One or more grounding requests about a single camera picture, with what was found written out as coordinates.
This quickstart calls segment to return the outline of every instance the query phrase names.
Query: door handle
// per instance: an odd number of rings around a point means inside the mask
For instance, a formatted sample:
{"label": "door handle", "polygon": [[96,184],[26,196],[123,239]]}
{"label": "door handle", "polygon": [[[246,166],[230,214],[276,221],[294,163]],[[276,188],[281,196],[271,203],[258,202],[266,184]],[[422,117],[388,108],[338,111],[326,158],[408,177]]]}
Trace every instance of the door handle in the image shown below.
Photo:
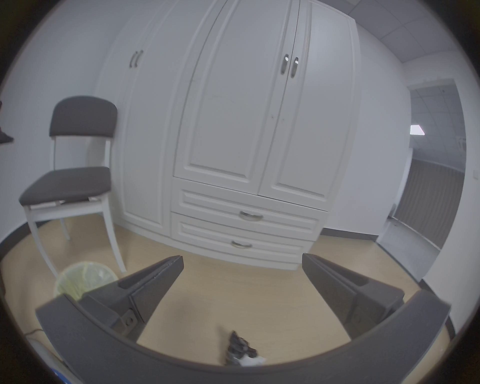
{"label": "door handle", "polygon": [[292,66],[292,73],[290,74],[290,76],[292,78],[295,77],[295,74],[297,73],[297,68],[299,66],[299,58],[296,57],[295,60],[293,61],[293,66]]}
{"label": "door handle", "polygon": [[133,58],[138,54],[138,51],[135,51],[135,53],[132,55],[132,58],[130,59],[130,68],[132,67],[132,62]]}
{"label": "door handle", "polygon": [[240,244],[240,243],[237,243],[237,242],[234,241],[234,240],[232,240],[232,245],[233,245],[234,247],[243,248],[243,249],[253,247],[253,245],[251,245],[251,244]]}
{"label": "door handle", "polygon": [[280,73],[283,75],[285,71],[287,70],[287,64],[288,64],[288,53],[285,55],[282,61],[282,68],[280,68]]}
{"label": "door handle", "polygon": [[138,59],[140,58],[140,56],[143,54],[144,50],[142,49],[139,53],[138,53],[138,56],[137,56],[137,59],[135,60],[135,68],[138,67]]}
{"label": "door handle", "polygon": [[249,221],[260,221],[263,219],[263,215],[252,215],[251,213],[246,213],[243,211],[240,211],[240,217],[245,220]]}

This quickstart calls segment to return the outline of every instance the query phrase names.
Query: chair seat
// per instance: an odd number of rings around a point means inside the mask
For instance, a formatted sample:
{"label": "chair seat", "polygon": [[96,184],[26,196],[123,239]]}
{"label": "chair seat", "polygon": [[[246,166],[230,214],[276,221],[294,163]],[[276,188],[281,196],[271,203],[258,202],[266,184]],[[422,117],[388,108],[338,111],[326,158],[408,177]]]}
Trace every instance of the chair seat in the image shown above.
{"label": "chair seat", "polygon": [[35,181],[18,200],[24,206],[59,200],[74,202],[99,196],[110,189],[110,169],[107,167],[58,169]]}

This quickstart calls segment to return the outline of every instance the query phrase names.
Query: ceiling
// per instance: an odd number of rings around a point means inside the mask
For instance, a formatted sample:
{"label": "ceiling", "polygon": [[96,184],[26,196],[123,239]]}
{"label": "ceiling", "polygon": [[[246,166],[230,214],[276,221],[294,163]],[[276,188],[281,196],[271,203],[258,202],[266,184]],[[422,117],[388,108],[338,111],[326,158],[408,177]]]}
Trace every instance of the ceiling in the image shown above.
{"label": "ceiling", "polygon": [[410,94],[412,124],[425,132],[425,136],[410,136],[413,158],[465,172],[466,152],[457,144],[465,138],[465,124],[456,86],[420,88]]}
{"label": "ceiling", "polygon": [[382,41],[401,62],[456,50],[447,30],[418,0],[321,0]]}

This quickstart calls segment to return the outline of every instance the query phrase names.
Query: white wardrobe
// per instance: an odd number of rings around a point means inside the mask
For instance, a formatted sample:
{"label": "white wardrobe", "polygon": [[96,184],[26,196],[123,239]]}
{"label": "white wardrobe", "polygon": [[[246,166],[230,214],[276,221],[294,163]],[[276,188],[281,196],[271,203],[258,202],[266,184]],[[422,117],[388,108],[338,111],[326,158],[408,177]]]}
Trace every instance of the white wardrobe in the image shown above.
{"label": "white wardrobe", "polygon": [[295,269],[348,163],[355,22],[314,0],[154,0],[99,77],[116,221],[177,248]]}

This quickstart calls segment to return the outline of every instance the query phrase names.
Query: floor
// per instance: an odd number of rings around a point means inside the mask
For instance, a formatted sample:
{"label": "floor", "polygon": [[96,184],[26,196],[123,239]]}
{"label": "floor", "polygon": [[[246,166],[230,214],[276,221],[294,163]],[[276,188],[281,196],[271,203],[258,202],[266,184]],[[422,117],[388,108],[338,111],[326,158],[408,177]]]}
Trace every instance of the floor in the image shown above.
{"label": "floor", "polygon": [[440,250],[423,236],[396,219],[387,219],[377,242],[389,252],[416,281],[427,274]]}
{"label": "floor", "polygon": [[[66,220],[72,240],[60,223],[40,228],[40,237],[59,270],[93,260],[120,271],[102,218]],[[157,243],[116,227],[128,273],[181,254],[185,268],[152,315],[138,343],[167,355],[222,364],[228,335],[239,335],[267,358],[268,364],[303,359],[349,342],[344,328],[301,268],[283,271],[210,259]],[[408,300],[418,285],[403,269],[367,240],[321,236],[311,253],[372,278],[395,285]],[[1,263],[6,301],[23,332],[39,328],[35,308],[52,298],[54,277],[31,236],[17,244]],[[42,332],[34,337],[53,349]],[[404,383],[416,383],[440,359],[449,343],[445,328]]]}

